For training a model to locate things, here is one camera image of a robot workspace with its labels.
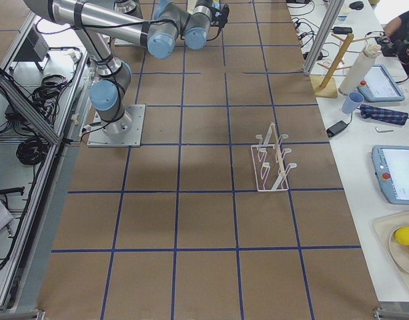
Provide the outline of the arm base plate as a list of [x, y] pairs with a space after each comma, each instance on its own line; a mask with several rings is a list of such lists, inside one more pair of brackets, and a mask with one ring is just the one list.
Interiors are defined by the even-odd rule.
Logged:
[[88, 147], [139, 147], [146, 105], [126, 105], [124, 116], [88, 135]]

